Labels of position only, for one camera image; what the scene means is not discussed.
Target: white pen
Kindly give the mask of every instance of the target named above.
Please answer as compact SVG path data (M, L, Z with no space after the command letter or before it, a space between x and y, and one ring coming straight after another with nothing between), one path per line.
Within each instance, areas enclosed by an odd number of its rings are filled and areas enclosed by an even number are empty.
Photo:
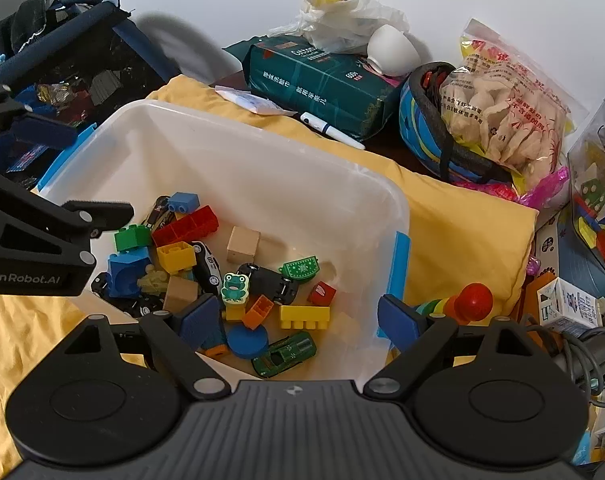
M321 134L325 134L326 136L331 137L334 140L339 140L344 144L351 146L352 148L356 148L358 150L364 150L364 144L361 144L357 140L352 139L347 134L344 134L340 130L334 128L329 123L326 123L322 119L316 117L315 115L310 114L309 112L305 112L300 115L300 120L311 126L317 132Z

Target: blue round disc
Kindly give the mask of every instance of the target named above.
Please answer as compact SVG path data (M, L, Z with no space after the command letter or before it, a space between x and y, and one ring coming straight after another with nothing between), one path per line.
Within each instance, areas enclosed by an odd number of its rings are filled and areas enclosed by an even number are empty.
M252 330L238 324L227 333L227 345L236 357L253 359L266 352L269 338L262 325Z

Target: dark brown table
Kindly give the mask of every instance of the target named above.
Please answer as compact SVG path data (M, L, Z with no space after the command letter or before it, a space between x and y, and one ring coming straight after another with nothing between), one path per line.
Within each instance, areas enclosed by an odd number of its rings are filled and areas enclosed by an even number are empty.
M242 72L236 72L235 74L223 77L216 81L212 86L215 85L227 86L238 90L247 90L247 85ZM403 168L407 168L416 173L433 176L422 164L420 164L420 161L409 151L409 148L403 139L401 139L398 120L392 118L387 121L385 127L374 137L366 140L364 144L368 152L391 158L391 160L396 161L396 163Z

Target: green frog figure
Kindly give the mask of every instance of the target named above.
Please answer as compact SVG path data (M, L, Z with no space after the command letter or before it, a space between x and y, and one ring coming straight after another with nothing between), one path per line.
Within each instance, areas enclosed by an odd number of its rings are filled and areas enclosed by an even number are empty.
M249 297L249 278L244 274L228 272L222 284L222 300L230 304L243 304Z

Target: yellow blanket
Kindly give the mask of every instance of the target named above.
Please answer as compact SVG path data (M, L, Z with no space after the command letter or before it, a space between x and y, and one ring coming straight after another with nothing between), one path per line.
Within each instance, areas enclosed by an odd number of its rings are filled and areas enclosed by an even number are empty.
M493 315L508 314L520 293L536 212L411 173L374 153L323 139L286 117L261 117L179 76L150 95L299 140L377 171L406 194L412 239L405 301L445 298L471 282L494 294ZM84 317L63 298L0 296L0 478L20 461L4 423L13 388Z

